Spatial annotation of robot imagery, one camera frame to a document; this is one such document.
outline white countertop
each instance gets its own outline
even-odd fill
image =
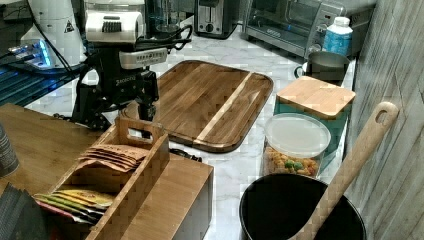
[[[244,190],[259,178],[259,167],[264,145],[264,124],[273,115],[276,93],[295,80],[294,69],[302,63],[288,57],[282,50],[272,49],[263,43],[247,42],[240,38],[241,26],[227,40],[192,37],[192,43],[181,51],[173,50],[166,63],[151,66],[151,70],[161,76],[168,69],[184,60],[203,60],[224,66],[265,74],[274,81],[274,89],[267,103],[254,122],[242,144],[235,151],[213,154],[201,150],[170,143],[172,148],[180,148],[190,154],[200,156],[203,162],[215,168],[213,216],[205,240],[239,239],[241,226],[239,203]],[[348,69],[344,86],[351,88],[354,64]],[[62,86],[41,99],[27,105],[27,108],[48,115],[59,113],[72,115],[75,101],[76,80]],[[341,163],[341,153],[321,174],[321,179],[329,182]]]

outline plastic lid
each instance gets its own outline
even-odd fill
[[[350,19],[347,17],[336,17],[334,19],[334,24],[340,27],[348,27],[350,23]]]
[[[330,131],[318,120],[302,114],[274,115],[265,124],[268,144],[291,157],[311,158],[330,143]]]

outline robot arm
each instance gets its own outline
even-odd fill
[[[144,39],[139,13],[88,10],[87,15],[86,36],[94,44],[95,53],[87,57],[80,73],[71,121],[105,130],[110,123],[103,113],[123,109],[134,100],[139,104],[140,119],[152,121],[156,112],[153,103],[159,94],[156,74],[149,66],[165,62],[173,48],[181,50],[190,42],[192,26],[167,39]],[[186,29],[190,30],[188,36],[181,39],[180,34]],[[97,85],[83,83],[93,69],[99,76]]]

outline water bottle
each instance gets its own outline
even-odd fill
[[[351,49],[352,28],[349,27],[349,18],[336,17],[334,23],[327,28],[324,38],[323,51],[334,52],[348,56]]]

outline wooden spoon handle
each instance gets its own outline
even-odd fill
[[[392,103],[382,102],[377,105],[356,139],[352,151],[343,160],[308,222],[290,239],[314,239],[334,206],[396,120],[398,112],[398,108]]]

